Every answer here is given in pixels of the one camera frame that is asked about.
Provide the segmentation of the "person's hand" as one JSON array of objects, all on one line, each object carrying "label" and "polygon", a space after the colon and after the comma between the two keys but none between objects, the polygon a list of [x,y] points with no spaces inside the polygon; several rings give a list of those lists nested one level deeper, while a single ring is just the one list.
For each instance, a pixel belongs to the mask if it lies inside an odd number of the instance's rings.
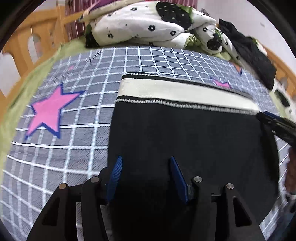
[{"label": "person's hand", "polygon": [[287,164],[287,173],[285,177],[285,188],[287,192],[296,190],[296,155],[294,148],[289,149],[290,161]]}]

